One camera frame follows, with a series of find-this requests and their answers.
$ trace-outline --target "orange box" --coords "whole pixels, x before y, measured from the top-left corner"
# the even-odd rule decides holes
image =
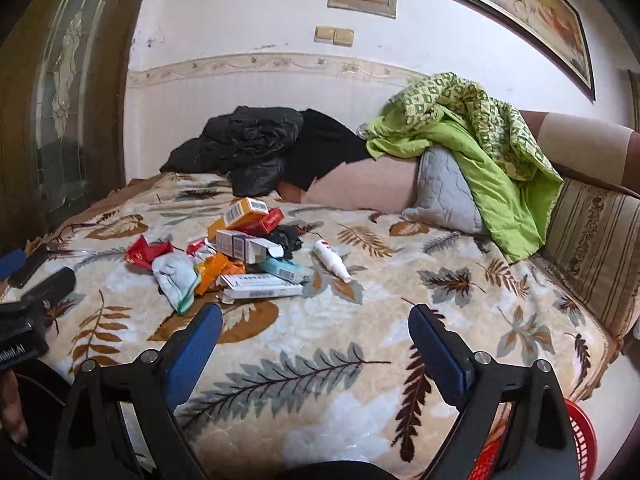
[[[209,240],[215,240],[218,231],[255,222],[269,213],[269,208],[262,200],[245,197],[231,206],[222,216],[207,229]]]

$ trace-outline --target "black picture frame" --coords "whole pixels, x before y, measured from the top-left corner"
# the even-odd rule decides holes
[[[480,9],[485,14],[488,14],[492,18],[500,21],[504,26],[518,33],[525,40],[532,43],[536,48],[543,52],[550,60],[552,60],[557,66],[559,66],[565,74],[580,88],[580,90],[592,101],[596,101],[595,83],[593,80],[593,66],[591,63],[591,54],[589,52],[589,45],[587,43],[587,37],[584,32],[584,26],[580,14],[569,3],[568,0],[562,0],[567,7],[575,14],[578,26],[580,28],[580,34],[582,35],[582,42],[584,44],[584,53],[586,55],[586,65],[588,69],[589,79],[588,81],[583,79],[574,69],[573,65],[568,62],[564,57],[560,56],[540,35],[533,32],[532,29],[524,25],[516,16],[510,14],[506,9],[499,9],[496,4],[489,4],[485,0],[463,0],[464,2],[471,4],[473,7]]]

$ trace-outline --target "white bottle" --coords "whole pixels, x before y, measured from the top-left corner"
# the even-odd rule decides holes
[[[351,276],[347,267],[344,266],[342,259],[334,251],[334,249],[325,240],[318,240],[313,247],[314,254],[320,258],[320,261],[324,263],[324,266],[334,273],[338,278],[345,283],[351,281]]]

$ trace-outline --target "silver bolt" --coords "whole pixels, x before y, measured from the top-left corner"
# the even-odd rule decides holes
[[[156,350],[145,350],[140,356],[140,360],[147,364],[152,363],[156,359],[158,359],[158,352]]]
[[[474,359],[478,361],[481,365],[487,365],[491,362],[491,356],[487,352],[476,352],[474,354]]]
[[[95,368],[95,361],[93,359],[87,359],[84,363],[82,363],[82,371],[90,372]]]
[[[540,359],[538,360],[538,362],[536,363],[536,365],[538,366],[538,368],[540,370],[542,370],[545,374],[551,371],[551,364],[549,364],[548,361],[545,361],[544,359]]]

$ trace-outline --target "green quilt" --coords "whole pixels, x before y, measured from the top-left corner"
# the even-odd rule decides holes
[[[396,94],[371,121],[371,156],[420,156],[433,142],[449,148],[473,193],[484,224],[510,262],[531,256],[562,186],[512,105],[478,84],[447,72]]]

